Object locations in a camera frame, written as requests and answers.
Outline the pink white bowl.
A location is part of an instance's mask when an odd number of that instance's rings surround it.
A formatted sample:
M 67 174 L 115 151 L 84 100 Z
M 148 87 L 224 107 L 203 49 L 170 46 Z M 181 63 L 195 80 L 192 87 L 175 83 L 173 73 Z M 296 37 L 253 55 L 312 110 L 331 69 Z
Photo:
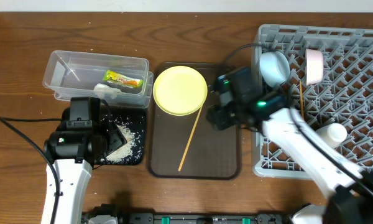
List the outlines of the pink white bowl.
M 324 58 L 318 50 L 306 49 L 306 84 L 314 85 L 323 79 Z

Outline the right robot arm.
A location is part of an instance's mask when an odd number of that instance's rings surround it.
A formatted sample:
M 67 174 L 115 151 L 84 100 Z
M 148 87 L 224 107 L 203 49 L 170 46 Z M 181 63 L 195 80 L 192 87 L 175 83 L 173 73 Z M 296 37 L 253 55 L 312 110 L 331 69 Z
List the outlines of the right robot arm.
M 212 86 L 219 104 L 207 110 L 214 129 L 261 133 L 311 177 L 327 204 L 307 205 L 290 223 L 373 223 L 373 171 L 367 172 L 330 148 L 279 90 L 264 95 L 248 67 L 218 76 Z

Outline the green orange snack wrapper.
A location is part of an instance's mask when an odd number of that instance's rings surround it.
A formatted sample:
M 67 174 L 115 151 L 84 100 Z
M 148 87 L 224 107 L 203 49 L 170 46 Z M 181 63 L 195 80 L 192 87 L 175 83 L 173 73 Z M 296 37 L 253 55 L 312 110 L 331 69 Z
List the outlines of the green orange snack wrapper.
M 128 88 L 139 88 L 143 84 L 142 79 L 131 78 L 123 74 L 114 72 L 112 70 L 106 70 L 106 73 L 104 74 L 102 81 L 125 86 Z

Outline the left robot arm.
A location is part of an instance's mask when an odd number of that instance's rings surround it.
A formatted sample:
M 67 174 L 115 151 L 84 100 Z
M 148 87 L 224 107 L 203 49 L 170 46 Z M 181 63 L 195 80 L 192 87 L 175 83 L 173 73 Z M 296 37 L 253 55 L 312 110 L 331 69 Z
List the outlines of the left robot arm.
M 44 142 L 48 160 L 42 223 L 80 223 L 95 162 L 127 143 L 119 128 L 101 117 L 105 100 L 74 97 L 56 130 Z

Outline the white tissue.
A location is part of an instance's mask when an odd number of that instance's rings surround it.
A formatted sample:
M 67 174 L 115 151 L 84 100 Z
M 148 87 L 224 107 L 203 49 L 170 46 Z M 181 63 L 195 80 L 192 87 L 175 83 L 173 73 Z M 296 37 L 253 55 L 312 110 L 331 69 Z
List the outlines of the white tissue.
M 122 91 L 118 88 L 112 88 L 110 86 L 100 84 L 100 83 L 95 85 L 93 91 L 99 98 L 111 98 L 111 99 L 117 98 L 117 96 L 122 93 Z

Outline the pile of rice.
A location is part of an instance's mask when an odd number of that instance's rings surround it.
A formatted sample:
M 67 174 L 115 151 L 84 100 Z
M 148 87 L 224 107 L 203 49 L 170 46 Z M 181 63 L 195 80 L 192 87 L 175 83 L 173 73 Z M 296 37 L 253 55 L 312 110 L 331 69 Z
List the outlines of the pile of rice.
M 116 166 L 136 166 L 144 155 L 144 127 L 141 121 L 133 121 L 132 116 L 117 116 L 113 122 L 122 132 L 127 144 L 99 160 L 100 164 Z

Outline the wooden chopstick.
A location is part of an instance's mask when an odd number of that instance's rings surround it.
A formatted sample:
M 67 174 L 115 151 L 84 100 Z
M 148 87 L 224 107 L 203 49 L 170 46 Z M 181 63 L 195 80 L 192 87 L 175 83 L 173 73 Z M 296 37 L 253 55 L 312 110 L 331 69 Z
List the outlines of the wooden chopstick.
M 184 153 L 183 153 L 183 156 L 182 156 L 182 159 L 180 161 L 180 165 L 178 166 L 178 171 L 181 172 L 182 171 L 182 167 L 183 167 L 183 164 L 185 162 L 185 159 L 186 159 L 186 156 L 188 154 L 188 150 L 189 150 L 189 147 L 190 147 L 190 144 L 191 144 L 191 141 L 193 139 L 193 135 L 195 133 L 195 129 L 196 129 L 196 126 L 198 124 L 198 121 L 199 121 L 199 118 L 200 118 L 200 114 L 201 114 L 201 110 L 202 110 L 203 106 L 200 107 L 199 111 L 198 111 L 198 114 L 196 116 L 196 119 L 195 119 L 195 122 L 193 124 L 193 127 L 191 129 L 191 133 L 190 133 L 190 136 L 188 138 L 188 141 L 187 141 L 187 144 L 186 144 L 186 147 L 185 147 L 185 150 L 184 150 Z
M 305 114 L 304 114 L 304 100 L 303 100 L 303 89 L 302 89 L 302 81 L 299 81 L 299 92 L 300 92 L 300 112 L 301 112 L 301 117 L 304 120 L 305 119 Z

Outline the light blue bowl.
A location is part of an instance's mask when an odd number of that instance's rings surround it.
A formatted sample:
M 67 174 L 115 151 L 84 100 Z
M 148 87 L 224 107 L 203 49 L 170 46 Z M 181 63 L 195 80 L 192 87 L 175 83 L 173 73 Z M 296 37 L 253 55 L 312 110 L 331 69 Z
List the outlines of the light blue bowl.
M 266 84 L 273 88 L 285 83 L 290 77 L 290 66 L 286 56 L 279 51 L 263 53 L 259 68 Z

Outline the white green cup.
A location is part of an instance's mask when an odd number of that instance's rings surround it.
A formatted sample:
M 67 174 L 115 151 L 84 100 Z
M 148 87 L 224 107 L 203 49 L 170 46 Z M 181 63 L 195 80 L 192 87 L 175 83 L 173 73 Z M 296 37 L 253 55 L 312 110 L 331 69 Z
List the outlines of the white green cup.
M 337 148 L 348 135 L 346 128 L 339 123 L 332 123 L 323 126 L 322 128 L 317 129 L 316 133 L 333 149 Z

